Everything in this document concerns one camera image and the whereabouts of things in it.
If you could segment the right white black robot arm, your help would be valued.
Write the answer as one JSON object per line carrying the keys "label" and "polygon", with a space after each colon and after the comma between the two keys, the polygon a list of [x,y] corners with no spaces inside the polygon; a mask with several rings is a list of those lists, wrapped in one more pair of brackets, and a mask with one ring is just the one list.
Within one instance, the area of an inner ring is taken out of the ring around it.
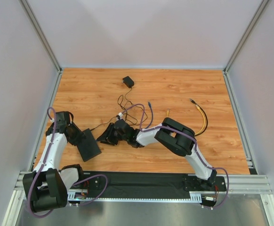
{"label": "right white black robot arm", "polygon": [[123,119],[118,119],[108,125],[97,141],[108,145],[117,145],[119,141],[125,141],[133,148],[160,143],[188,161],[202,187],[212,187],[215,183],[217,171],[200,152],[195,132],[169,117],[161,124],[147,129],[135,129]]}

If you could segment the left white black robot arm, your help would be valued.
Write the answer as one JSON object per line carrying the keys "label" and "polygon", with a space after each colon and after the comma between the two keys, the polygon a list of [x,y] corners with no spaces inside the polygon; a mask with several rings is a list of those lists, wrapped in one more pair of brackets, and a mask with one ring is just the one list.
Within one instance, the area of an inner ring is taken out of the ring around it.
{"label": "left white black robot arm", "polygon": [[54,112],[52,124],[46,131],[46,145],[37,166],[31,173],[24,175],[23,187],[29,211],[41,218],[54,209],[65,207],[68,190],[80,178],[80,165],[67,166],[59,171],[62,153],[67,145],[77,145],[84,138],[82,131],[74,124],[70,112]]}

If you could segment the black network switch box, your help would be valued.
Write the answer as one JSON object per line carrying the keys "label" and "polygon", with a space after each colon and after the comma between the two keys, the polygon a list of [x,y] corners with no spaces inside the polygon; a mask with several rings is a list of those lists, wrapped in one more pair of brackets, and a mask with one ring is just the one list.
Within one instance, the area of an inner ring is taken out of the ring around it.
{"label": "black network switch box", "polygon": [[100,155],[102,152],[95,140],[90,129],[82,132],[82,137],[79,139],[77,148],[84,162]]}

